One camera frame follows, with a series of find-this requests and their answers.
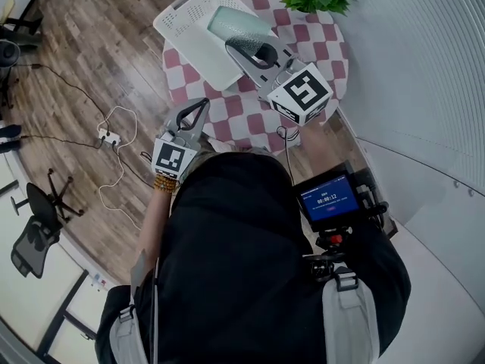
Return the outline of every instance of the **wooden floor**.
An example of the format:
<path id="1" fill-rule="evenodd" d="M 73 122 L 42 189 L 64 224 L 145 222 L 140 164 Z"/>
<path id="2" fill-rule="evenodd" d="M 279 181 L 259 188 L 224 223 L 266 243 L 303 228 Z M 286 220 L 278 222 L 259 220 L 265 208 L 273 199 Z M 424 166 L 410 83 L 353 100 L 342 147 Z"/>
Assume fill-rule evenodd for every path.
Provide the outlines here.
<path id="1" fill-rule="evenodd" d="M 36 9 L 44 14 L 45 44 L 37 55 L 20 62 L 47 64 L 84 88 L 105 113 L 116 105 L 136 111 L 138 136 L 121 155 L 149 183 L 153 176 L 139 153 L 152 151 L 154 136 L 171 106 L 161 69 L 164 40 L 152 21 L 172 1 L 38 0 L 30 14 Z M 18 67 L 14 75 L 20 82 L 11 91 L 15 107 L 5 115 L 7 122 L 22 124 L 25 134 L 96 142 L 96 126 L 103 117 L 82 93 L 46 69 Z M 135 124 L 128 112 L 116 111 L 110 125 L 124 142 L 133 137 Z M 338 115 L 324 129 L 342 160 L 351 160 L 356 169 L 365 166 Z M 119 176 L 116 155 L 107 147 L 96 150 L 38 138 L 23 140 L 19 154 L 31 181 L 44 190 L 49 189 L 49 168 L 56 171 L 58 187 L 67 176 L 74 177 L 66 202 L 86 214 L 67 224 L 67 235 L 114 278 L 128 282 L 138 230 L 123 214 L 106 210 L 98 196 L 98 187 Z M 291 150 L 290 160 L 297 182 L 310 176 L 300 148 Z M 124 179 L 105 189 L 104 196 L 107 205 L 126 210 L 141 226 L 151 192 L 127 169 Z"/>

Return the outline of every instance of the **blue screen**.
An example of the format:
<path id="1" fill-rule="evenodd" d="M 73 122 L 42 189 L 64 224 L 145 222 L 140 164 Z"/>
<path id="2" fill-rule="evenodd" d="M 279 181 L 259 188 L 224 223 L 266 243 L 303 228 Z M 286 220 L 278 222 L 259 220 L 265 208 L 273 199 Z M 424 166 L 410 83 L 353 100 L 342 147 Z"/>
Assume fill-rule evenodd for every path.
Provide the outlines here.
<path id="1" fill-rule="evenodd" d="M 345 175 L 301 194 L 312 221 L 341 215 L 358 209 Z"/>

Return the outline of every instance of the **red and white tablecloth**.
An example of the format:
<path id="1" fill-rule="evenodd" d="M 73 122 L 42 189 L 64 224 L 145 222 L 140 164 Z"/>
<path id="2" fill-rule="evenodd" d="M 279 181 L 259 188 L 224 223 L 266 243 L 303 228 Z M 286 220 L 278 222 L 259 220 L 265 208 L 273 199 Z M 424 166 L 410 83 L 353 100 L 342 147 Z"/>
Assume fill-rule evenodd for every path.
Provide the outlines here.
<path id="1" fill-rule="evenodd" d="M 336 110 L 347 87 L 349 62 L 346 44 L 339 27 L 327 12 L 303 14 L 284 8 L 281 0 L 241 0 L 262 20 L 271 24 L 272 30 L 304 62 L 315 62 L 320 72 L 333 88 L 333 98 L 318 116 L 325 122 Z M 271 152 L 284 149 L 284 141 L 277 135 L 280 125 L 289 128 L 289 135 L 296 125 L 258 101 L 254 83 L 247 77 L 240 78 L 223 92 L 214 90 L 197 71 L 169 43 L 165 42 L 163 69 L 168 88 L 176 105 L 188 99 L 208 97 L 211 108 L 204 132 L 220 141 L 240 147 L 266 147 Z M 299 144 L 299 137 L 288 146 Z"/>

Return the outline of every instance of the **black electronic device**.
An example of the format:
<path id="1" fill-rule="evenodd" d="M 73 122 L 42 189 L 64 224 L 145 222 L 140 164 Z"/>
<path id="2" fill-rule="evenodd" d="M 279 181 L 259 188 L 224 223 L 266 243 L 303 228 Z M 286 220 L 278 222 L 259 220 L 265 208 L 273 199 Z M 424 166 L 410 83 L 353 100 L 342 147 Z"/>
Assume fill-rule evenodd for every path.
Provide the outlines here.
<path id="1" fill-rule="evenodd" d="M 314 232 L 351 226 L 365 216 L 352 169 L 344 162 L 293 187 Z"/>

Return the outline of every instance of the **basket handle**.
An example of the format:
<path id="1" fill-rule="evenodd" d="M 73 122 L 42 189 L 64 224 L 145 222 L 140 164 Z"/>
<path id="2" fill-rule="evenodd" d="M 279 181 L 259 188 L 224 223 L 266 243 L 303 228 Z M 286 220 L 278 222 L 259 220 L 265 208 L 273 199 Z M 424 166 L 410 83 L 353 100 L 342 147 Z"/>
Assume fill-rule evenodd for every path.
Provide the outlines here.
<path id="1" fill-rule="evenodd" d="M 182 5 L 184 5 L 188 1 L 189 0 L 175 0 L 175 2 L 173 2 L 171 5 L 172 5 L 172 8 L 176 11 L 177 9 L 182 7 Z"/>

